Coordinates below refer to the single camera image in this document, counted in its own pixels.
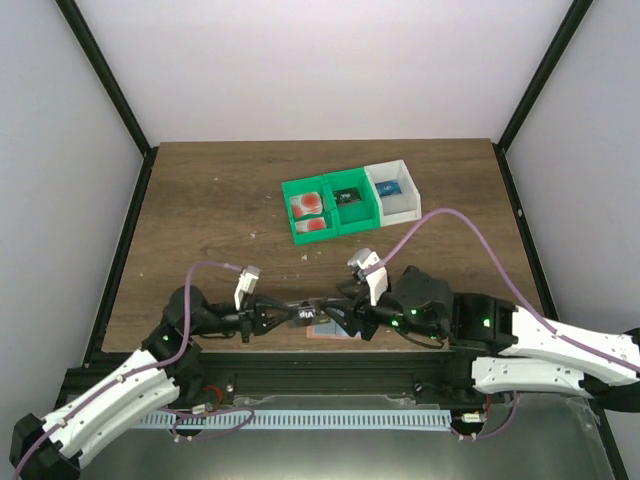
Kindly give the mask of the red circle card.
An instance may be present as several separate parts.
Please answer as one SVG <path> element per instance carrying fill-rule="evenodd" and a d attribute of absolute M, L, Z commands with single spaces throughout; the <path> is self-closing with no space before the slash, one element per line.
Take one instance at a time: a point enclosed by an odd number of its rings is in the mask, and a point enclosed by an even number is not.
<path fill-rule="evenodd" d="M 297 234 L 306 234 L 316 231 L 325 230 L 327 223 L 324 217 L 313 217 L 308 219 L 301 219 L 295 223 L 295 229 Z"/>
<path fill-rule="evenodd" d="M 309 192 L 300 196 L 299 203 L 305 211 L 321 211 L 322 197 L 318 192 Z"/>

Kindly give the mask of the pink leather card holder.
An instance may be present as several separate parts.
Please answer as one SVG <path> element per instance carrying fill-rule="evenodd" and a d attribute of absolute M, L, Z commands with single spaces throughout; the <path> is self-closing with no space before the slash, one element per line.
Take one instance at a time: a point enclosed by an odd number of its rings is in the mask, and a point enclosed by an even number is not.
<path fill-rule="evenodd" d="M 356 340 L 360 339 L 361 335 L 356 333 L 354 336 L 350 336 L 338 324 L 329 322 L 307 327 L 306 337 L 320 340 Z"/>

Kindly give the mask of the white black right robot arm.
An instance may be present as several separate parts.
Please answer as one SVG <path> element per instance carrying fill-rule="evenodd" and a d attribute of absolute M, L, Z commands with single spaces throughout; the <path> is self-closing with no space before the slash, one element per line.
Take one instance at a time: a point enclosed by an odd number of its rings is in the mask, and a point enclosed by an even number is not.
<path fill-rule="evenodd" d="M 428 349 L 446 348 L 445 386 L 484 395 L 575 395 L 601 408 L 639 410 L 639 332 L 607 334 L 537 319 L 525 307 L 448 283 L 414 266 L 395 284 L 384 272 L 340 285 L 320 309 L 344 332 L 371 339 L 388 327 Z"/>

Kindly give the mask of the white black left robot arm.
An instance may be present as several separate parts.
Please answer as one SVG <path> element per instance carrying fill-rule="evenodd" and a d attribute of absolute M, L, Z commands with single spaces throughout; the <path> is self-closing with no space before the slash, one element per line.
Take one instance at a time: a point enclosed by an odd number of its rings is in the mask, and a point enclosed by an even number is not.
<path fill-rule="evenodd" d="M 90 453 L 136 420 L 179 398 L 199 396 L 204 370 L 194 337 L 240 335 L 247 342 L 297 314 L 295 306 L 265 295 L 211 304 L 194 286 L 177 289 L 159 325 L 119 367 L 66 406 L 15 424 L 9 454 L 15 478 L 76 479 Z"/>

